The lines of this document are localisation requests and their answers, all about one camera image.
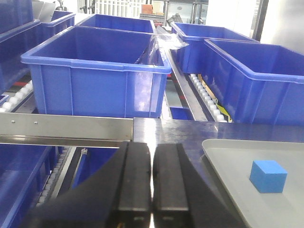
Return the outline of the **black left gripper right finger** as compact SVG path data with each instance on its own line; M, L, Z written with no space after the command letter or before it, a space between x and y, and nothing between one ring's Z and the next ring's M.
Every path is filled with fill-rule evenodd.
M157 228L244 228L213 194L182 144L159 144L153 160Z

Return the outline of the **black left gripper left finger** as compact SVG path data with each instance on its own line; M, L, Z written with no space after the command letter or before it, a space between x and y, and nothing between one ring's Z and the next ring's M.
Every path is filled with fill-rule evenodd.
M93 174L78 169L77 186L29 211L22 228L147 228L151 158L145 143L124 142Z

